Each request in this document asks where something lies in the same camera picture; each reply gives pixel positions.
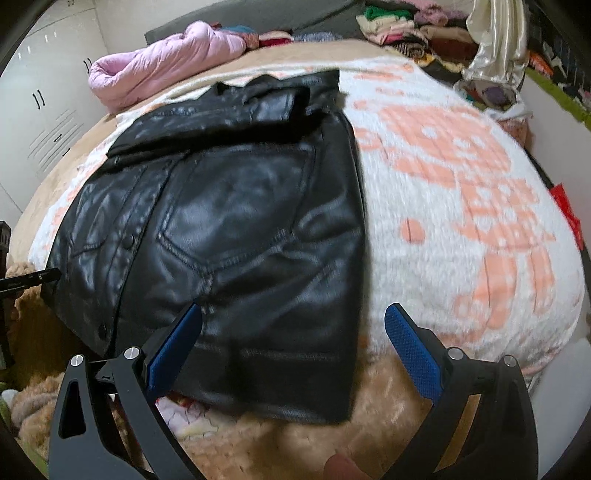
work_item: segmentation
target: clothing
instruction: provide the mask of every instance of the clothing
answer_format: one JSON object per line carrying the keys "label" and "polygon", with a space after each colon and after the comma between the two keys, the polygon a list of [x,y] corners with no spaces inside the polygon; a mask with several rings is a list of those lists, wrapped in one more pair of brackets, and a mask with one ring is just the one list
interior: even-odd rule
{"label": "clothing", "polygon": [[65,214],[42,297],[100,356],[142,345],[190,301],[203,332],[175,391],[262,416],[349,415],[365,218],[339,72],[139,117]]}
{"label": "clothing", "polygon": [[260,41],[277,40],[278,38],[286,38],[288,40],[294,39],[290,33],[285,32],[283,30],[272,30],[270,32],[262,33],[259,35]]}
{"label": "clothing", "polygon": [[384,45],[390,45],[391,43],[394,43],[396,41],[400,41],[403,38],[404,38],[404,33],[402,33],[402,32],[390,34],[384,40]]}
{"label": "clothing", "polygon": [[325,42],[325,41],[336,41],[342,40],[343,35],[332,32],[315,32],[315,33],[303,33],[302,35],[296,35],[294,41],[301,42]]}
{"label": "clothing", "polygon": [[390,48],[400,52],[409,59],[420,59],[425,55],[425,46],[420,43],[400,42]]}
{"label": "clothing", "polygon": [[156,408],[176,439],[181,441],[210,437],[236,424],[235,418],[209,410],[182,395],[159,398]]}
{"label": "clothing", "polygon": [[548,78],[552,78],[554,75],[554,70],[548,65],[544,57],[534,51],[530,51],[530,67]]}
{"label": "clothing", "polygon": [[439,27],[452,26],[449,25],[450,20],[463,21],[466,25],[468,15],[460,10],[445,10],[441,7],[432,7],[425,10],[418,11],[414,15],[414,21],[417,25],[436,25]]}
{"label": "clothing", "polygon": [[256,33],[251,27],[245,25],[234,25],[233,27],[225,27],[224,30],[237,33]]}
{"label": "clothing", "polygon": [[415,62],[429,76],[448,86],[453,86],[462,79],[463,65],[461,64],[444,61],[429,53],[421,59],[415,59]]}
{"label": "clothing", "polygon": [[388,24],[387,26],[379,29],[375,33],[368,33],[363,30],[363,36],[367,38],[370,42],[375,43],[376,45],[383,45],[388,38],[389,35],[395,35],[398,33],[403,33],[405,31],[414,31],[414,23],[412,20],[405,20],[400,19],[395,23]]}
{"label": "clothing", "polygon": [[149,47],[107,55],[93,63],[88,83],[109,112],[116,113],[192,75],[237,59],[246,50],[237,35],[190,24]]}
{"label": "clothing", "polygon": [[470,61],[478,51],[478,45],[474,42],[466,43],[460,40],[447,40],[445,38],[432,38],[429,41],[431,49],[443,59],[454,61]]}
{"label": "clothing", "polygon": [[436,27],[435,25],[424,25],[421,32],[429,39],[441,38],[444,40],[459,40],[464,43],[474,43],[470,34],[457,27]]}
{"label": "clothing", "polygon": [[388,17],[388,16],[395,16],[398,18],[406,18],[407,20],[412,20],[413,16],[408,10],[386,10],[384,8],[373,7],[369,6],[365,9],[363,13],[365,18],[372,21],[379,17]]}
{"label": "clothing", "polygon": [[270,38],[269,40],[259,40],[259,47],[276,47],[288,43],[293,43],[293,40],[290,40],[289,38]]}
{"label": "clothing", "polygon": [[259,47],[259,35],[250,27],[236,25],[234,27],[221,28],[221,30],[237,35],[243,39],[247,50],[256,50]]}
{"label": "clothing", "polygon": [[364,15],[358,15],[355,18],[357,19],[359,28],[361,29],[361,32],[364,36],[366,36],[366,34],[376,34],[384,28],[389,28],[393,25],[396,25],[398,27],[404,26],[405,28],[414,28],[414,22],[412,22],[411,20],[398,18],[394,15],[389,15],[387,17],[379,17],[372,21],[367,20],[367,18],[365,18]]}
{"label": "clothing", "polygon": [[475,0],[466,23],[480,47],[464,70],[464,78],[518,87],[528,63],[528,20],[524,1]]}
{"label": "clothing", "polygon": [[419,10],[426,10],[428,8],[436,8],[439,7],[437,2],[432,2],[431,0],[407,0],[409,3],[413,4]]}
{"label": "clothing", "polygon": [[383,8],[384,10],[406,10],[410,14],[418,12],[418,8],[410,3],[402,0],[365,0],[365,5],[372,5],[373,7]]}

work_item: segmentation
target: white fluffy blanket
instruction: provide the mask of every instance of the white fluffy blanket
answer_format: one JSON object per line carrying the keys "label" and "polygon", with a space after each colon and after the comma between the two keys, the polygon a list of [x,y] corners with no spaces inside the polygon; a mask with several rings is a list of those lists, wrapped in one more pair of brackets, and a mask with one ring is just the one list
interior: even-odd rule
{"label": "white fluffy blanket", "polygon": [[493,120],[400,57],[282,64],[188,82],[118,116],[118,127],[49,208],[29,259],[43,268],[61,219],[121,132],[162,103],[201,95],[215,81],[242,85],[340,68],[355,130],[369,251],[362,336],[391,347],[384,311],[397,301],[420,325],[491,361],[515,355],[526,375],[566,344],[583,300],[573,234],[525,152]]}

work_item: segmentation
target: pink puffer jacket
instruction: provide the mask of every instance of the pink puffer jacket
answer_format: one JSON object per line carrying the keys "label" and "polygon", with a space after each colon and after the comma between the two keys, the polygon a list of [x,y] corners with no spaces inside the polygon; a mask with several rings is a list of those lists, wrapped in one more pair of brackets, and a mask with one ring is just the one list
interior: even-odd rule
{"label": "pink puffer jacket", "polygon": [[192,75],[237,59],[246,50],[237,35],[195,22],[147,48],[107,55],[90,69],[90,89],[111,113],[145,100]]}

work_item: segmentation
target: jacket pocket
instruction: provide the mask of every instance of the jacket pocket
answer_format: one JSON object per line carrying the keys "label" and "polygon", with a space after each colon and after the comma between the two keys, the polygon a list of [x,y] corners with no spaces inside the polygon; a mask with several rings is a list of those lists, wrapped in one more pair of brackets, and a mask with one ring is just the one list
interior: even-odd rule
{"label": "jacket pocket", "polygon": [[313,164],[308,144],[202,153],[164,217],[160,242],[186,264],[205,270],[268,250],[290,235]]}
{"label": "jacket pocket", "polygon": [[72,258],[105,243],[146,168],[140,166],[125,173],[103,175],[85,185],[76,208],[79,220],[70,233]]}

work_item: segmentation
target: wall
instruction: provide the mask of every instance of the wall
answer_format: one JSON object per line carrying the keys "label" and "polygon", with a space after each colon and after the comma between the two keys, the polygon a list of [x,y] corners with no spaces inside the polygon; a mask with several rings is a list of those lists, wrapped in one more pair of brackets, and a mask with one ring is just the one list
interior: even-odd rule
{"label": "wall", "polygon": [[107,51],[117,53],[146,46],[144,34],[181,15],[219,0],[95,0]]}
{"label": "wall", "polygon": [[529,77],[521,93],[534,113],[531,154],[554,183],[564,184],[581,219],[583,237],[591,245],[591,132]]}

